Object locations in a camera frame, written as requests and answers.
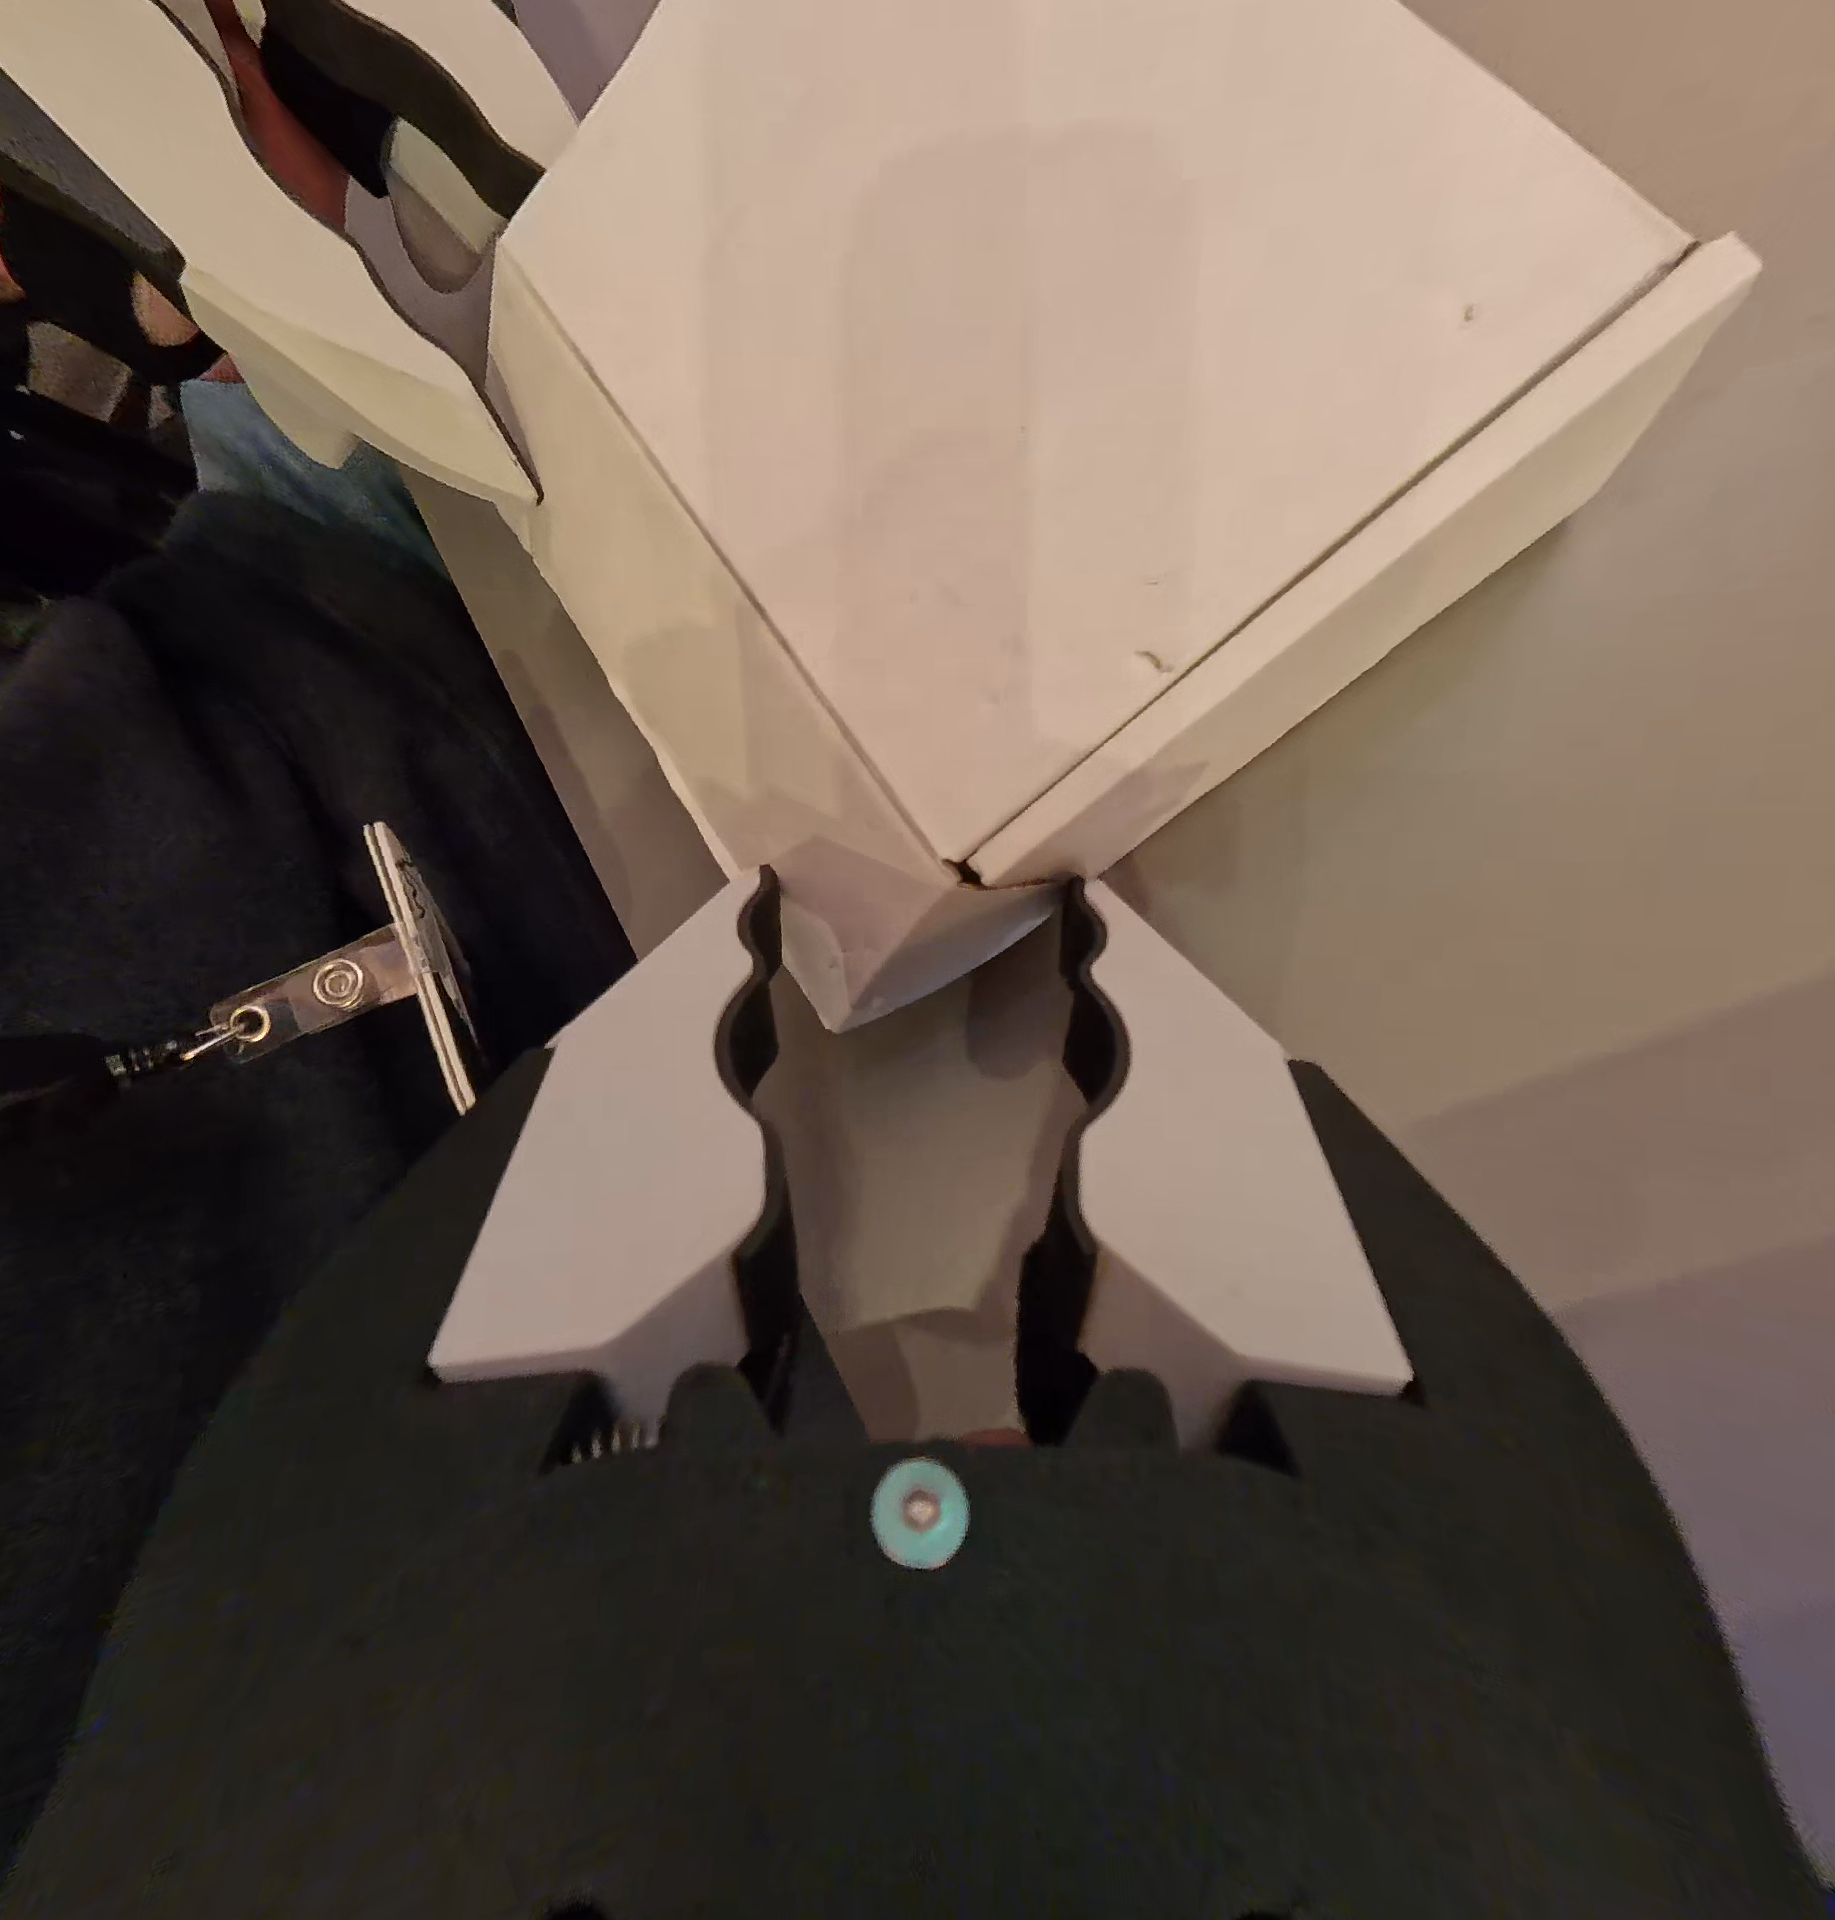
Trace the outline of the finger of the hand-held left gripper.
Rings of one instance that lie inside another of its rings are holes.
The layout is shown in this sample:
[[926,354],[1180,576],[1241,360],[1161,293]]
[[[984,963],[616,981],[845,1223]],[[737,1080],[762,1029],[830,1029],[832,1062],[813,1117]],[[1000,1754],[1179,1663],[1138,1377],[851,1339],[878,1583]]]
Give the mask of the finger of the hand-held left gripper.
[[515,5],[272,1],[255,40],[351,179],[339,227],[377,285],[484,285],[577,125]]
[[538,501],[471,373],[267,172],[177,15],[0,5],[0,63],[168,236],[189,317],[317,458],[362,437],[495,506]]

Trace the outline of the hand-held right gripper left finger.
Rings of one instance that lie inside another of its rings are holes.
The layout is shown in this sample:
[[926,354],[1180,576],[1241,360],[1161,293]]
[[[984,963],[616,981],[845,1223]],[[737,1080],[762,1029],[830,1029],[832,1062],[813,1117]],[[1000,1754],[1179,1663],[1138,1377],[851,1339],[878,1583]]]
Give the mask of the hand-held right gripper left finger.
[[781,888],[729,877],[548,1045],[430,1348],[447,1383],[584,1377],[662,1422],[693,1366],[765,1379],[802,1321],[781,1147]]

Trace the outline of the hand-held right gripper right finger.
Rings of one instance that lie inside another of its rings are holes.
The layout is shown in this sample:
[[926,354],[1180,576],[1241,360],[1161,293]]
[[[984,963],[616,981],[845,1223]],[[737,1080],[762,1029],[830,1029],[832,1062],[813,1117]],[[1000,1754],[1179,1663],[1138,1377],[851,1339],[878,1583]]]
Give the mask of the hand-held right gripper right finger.
[[1284,1046],[1099,881],[1060,911],[1079,1112],[1017,1274],[1017,1412],[1064,1441],[1150,1374],[1215,1447],[1261,1379],[1394,1398],[1414,1362]]

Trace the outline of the white cardboard box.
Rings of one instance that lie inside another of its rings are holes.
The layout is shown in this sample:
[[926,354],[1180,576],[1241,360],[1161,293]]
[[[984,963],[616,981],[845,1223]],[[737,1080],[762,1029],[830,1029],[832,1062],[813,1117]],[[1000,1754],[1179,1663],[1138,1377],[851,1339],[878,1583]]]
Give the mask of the white cardboard box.
[[1406,5],[658,5],[497,240],[530,551],[830,1031],[1625,460],[1760,260]]

